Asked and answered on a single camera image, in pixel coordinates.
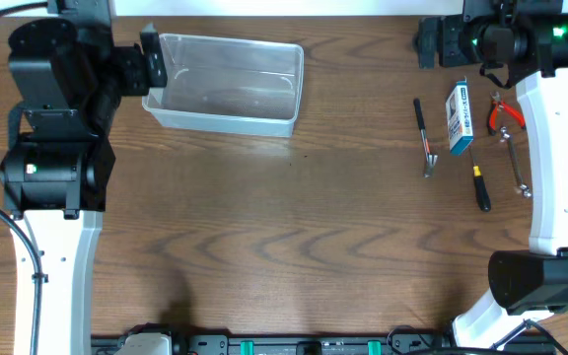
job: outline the transparent storage bin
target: transparent storage bin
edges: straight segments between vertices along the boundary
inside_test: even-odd
[[[297,44],[160,35],[166,88],[142,99],[166,127],[290,137],[299,113],[304,49]]]

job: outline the blue and white box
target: blue and white box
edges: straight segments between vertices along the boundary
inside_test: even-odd
[[[468,82],[466,80],[459,81],[446,100],[446,120],[449,124],[451,154],[461,155],[473,138]]]

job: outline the metal tool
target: metal tool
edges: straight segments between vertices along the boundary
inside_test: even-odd
[[[420,129],[422,146],[424,147],[424,177],[430,178],[433,175],[433,168],[438,162],[438,155],[431,154],[431,149],[429,148],[429,140],[426,138],[426,128],[424,127],[424,117],[422,116],[420,99],[414,99],[413,106],[415,107],[415,116],[418,120],[418,128]]]
[[[487,122],[488,133],[490,133],[490,135],[497,134],[497,129],[495,127],[497,124],[497,115],[501,110],[504,110],[506,113],[511,115],[517,123],[519,123],[522,129],[526,129],[525,118],[522,113],[504,103],[498,92],[490,93],[490,97],[492,98],[492,107],[490,108],[490,114],[488,114]]]
[[[470,153],[470,158],[472,159],[472,174],[474,180],[474,192],[477,197],[477,205],[483,212],[490,212],[490,196],[488,195],[488,190],[485,188],[485,180],[481,174],[481,169],[479,165],[474,160],[472,155],[472,145],[468,146],[468,152]]]
[[[506,126],[502,126],[501,129],[499,129],[499,132],[501,132],[500,141],[508,143],[510,160],[512,161],[512,168],[514,168],[514,175],[517,179],[517,188],[523,193],[524,198],[530,198],[532,197],[532,192],[523,181],[523,175],[521,174],[521,169],[519,168],[519,159],[517,158],[517,150],[514,148],[512,134],[508,133],[508,128]]]

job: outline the wood grain surface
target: wood grain surface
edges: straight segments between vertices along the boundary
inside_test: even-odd
[[[157,18],[160,33],[292,42],[305,50],[292,139],[162,128],[122,101],[117,156],[96,254],[92,327],[121,333],[168,321],[248,333],[442,329],[487,289],[497,249],[527,249],[532,203],[513,189],[507,148],[489,137],[494,86],[476,67],[418,69],[417,18]],[[0,161],[20,100],[0,20]],[[128,45],[151,19],[121,18]],[[492,199],[476,206],[467,156],[449,154],[444,101],[466,76],[474,153]],[[435,176],[412,100],[422,101]],[[504,98],[514,103],[514,92]],[[529,175],[527,137],[507,122]],[[2,187],[0,184],[0,204]],[[0,223],[0,354],[11,353],[16,273]],[[546,326],[568,347],[568,314]]]

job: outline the red pliers handle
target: red pliers handle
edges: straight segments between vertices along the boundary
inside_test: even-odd
[[[492,107],[490,108],[490,114],[488,115],[488,124],[487,124],[488,133],[490,133],[490,135],[497,134],[496,121],[499,110],[504,110],[505,112],[507,112],[517,121],[517,123],[519,123],[522,129],[526,129],[525,118],[523,117],[522,113],[518,112],[513,107],[504,103],[501,100],[499,93],[490,94],[490,96],[492,96]]]

